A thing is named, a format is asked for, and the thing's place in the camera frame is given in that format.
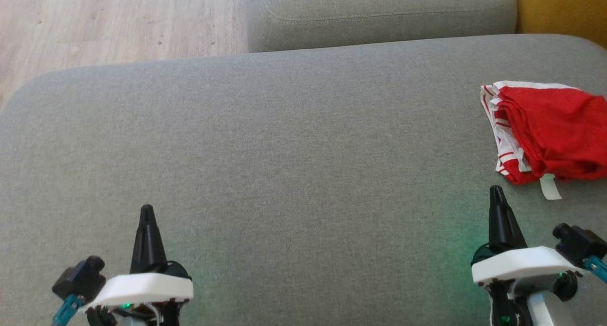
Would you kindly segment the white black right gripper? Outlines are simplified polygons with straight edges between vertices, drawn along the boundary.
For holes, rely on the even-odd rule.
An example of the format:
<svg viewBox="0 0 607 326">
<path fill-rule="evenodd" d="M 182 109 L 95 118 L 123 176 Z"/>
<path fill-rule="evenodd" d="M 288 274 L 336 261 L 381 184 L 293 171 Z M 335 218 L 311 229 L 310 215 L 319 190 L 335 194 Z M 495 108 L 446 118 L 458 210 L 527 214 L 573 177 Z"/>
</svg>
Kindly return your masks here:
<svg viewBox="0 0 607 326">
<path fill-rule="evenodd" d="M 473 255 L 472 279 L 479 286 L 494 281 L 511 281 L 524 278 L 584 270 L 572 264 L 553 248 L 538 246 L 527 248 L 527 242 L 514 212 L 507 202 L 501 186 L 489 190 L 488 244 Z"/>
</svg>

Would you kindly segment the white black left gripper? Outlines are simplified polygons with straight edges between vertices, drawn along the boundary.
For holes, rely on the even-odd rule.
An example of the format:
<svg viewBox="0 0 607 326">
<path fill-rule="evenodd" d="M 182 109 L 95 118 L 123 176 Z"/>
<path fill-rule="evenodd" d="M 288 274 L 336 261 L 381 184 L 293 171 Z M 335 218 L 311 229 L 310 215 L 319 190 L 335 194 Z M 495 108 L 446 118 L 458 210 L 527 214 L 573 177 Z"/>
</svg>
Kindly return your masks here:
<svg viewBox="0 0 607 326">
<path fill-rule="evenodd" d="M 154 208 L 146 204 L 139 213 L 130 274 L 117 275 L 106 281 L 97 296 L 85 304 L 85 308 L 184 303 L 193 298 L 192 278 L 180 263 L 167 262 Z"/>
</svg>

